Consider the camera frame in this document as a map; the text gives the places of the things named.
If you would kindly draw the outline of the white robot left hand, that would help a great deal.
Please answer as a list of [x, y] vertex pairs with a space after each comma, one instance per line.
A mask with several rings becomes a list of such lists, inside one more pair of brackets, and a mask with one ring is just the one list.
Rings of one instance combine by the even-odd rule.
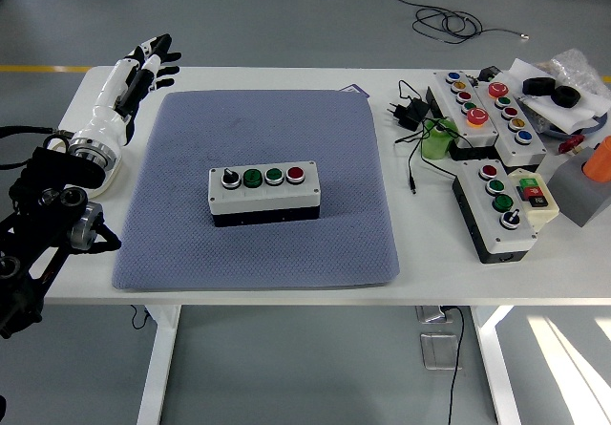
[[181, 54], [172, 53], [171, 44], [171, 35], [165, 33], [117, 61], [95, 101], [92, 118], [72, 138], [71, 153], [118, 157], [133, 136], [140, 102], [149, 93], [174, 84], [173, 76], [179, 72], [175, 63]]

